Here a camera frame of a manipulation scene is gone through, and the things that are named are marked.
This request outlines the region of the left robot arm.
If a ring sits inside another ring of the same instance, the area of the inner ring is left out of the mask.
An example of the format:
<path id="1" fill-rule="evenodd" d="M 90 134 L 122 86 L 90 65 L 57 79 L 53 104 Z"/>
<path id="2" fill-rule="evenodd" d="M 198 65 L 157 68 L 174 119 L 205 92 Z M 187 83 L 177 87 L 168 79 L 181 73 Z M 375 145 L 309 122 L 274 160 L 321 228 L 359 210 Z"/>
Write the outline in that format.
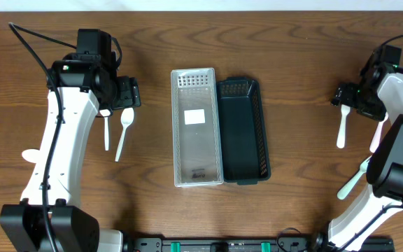
<path id="1" fill-rule="evenodd" d="M 122 51 L 99 29 L 80 29 L 72 52 L 44 72 L 48 117 L 34 171 L 0 225 L 17 251 L 131 251 L 130 238 L 105 230 L 80 208 L 80 181 L 96 118 L 141 105 L 137 80 L 119 76 Z"/>

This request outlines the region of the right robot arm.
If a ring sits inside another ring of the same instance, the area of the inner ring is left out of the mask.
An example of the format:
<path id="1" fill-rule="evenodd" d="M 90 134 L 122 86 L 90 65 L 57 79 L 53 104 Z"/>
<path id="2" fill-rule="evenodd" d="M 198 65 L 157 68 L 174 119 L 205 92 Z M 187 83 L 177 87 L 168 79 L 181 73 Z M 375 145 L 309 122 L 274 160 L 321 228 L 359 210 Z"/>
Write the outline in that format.
<path id="1" fill-rule="evenodd" d="M 358 84 L 341 83 L 331 103 L 355 109 L 391 127 L 369 159 L 367 185 L 339 217 L 311 243 L 312 251 L 359 251 L 368 236 L 403 210 L 403 67 L 401 48 L 377 47 L 360 72 Z"/>

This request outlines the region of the black plastic perforated basket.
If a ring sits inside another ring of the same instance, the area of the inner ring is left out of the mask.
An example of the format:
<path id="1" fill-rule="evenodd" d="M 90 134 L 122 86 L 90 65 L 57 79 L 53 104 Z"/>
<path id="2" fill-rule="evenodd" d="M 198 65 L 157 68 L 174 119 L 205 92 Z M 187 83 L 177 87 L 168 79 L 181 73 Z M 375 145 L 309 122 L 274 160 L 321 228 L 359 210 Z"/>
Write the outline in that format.
<path id="1" fill-rule="evenodd" d="M 259 83 L 229 77 L 216 87 L 225 182 L 253 185 L 268 180 L 271 166 Z"/>

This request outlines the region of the clear plastic perforated basket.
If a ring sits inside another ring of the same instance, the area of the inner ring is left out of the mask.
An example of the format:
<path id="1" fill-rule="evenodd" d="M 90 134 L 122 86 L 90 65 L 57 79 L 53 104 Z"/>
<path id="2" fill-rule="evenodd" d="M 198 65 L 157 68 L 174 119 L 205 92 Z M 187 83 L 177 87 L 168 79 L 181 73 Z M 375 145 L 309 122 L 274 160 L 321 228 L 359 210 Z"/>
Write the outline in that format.
<path id="1" fill-rule="evenodd" d="M 213 68 L 171 72 L 171 106 L 176 187 L 224 182 Z"/>

